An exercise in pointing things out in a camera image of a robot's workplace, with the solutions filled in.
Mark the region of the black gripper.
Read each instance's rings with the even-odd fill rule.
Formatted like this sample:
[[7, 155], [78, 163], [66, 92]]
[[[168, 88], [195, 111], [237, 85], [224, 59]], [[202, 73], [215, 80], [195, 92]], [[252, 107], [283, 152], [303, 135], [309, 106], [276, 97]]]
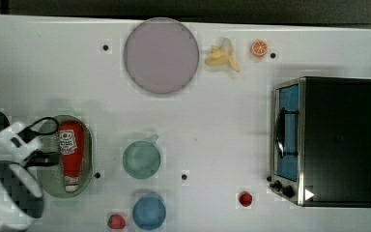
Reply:
[[35, 151], [24, 163], [25, 168], [29, 167], [49, 167], [59, 163], [60, 154], [58, 152]]

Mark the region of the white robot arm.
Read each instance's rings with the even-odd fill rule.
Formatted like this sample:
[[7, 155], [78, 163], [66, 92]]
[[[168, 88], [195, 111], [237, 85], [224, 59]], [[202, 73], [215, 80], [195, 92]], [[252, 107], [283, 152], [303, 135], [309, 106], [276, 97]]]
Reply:
[[43, 216], [43, 187], [29, 169], [56, 165], [60, 154], [42, 147], [39, 134], [21, 122], [0, 131], [0, 232], [25, 232]]

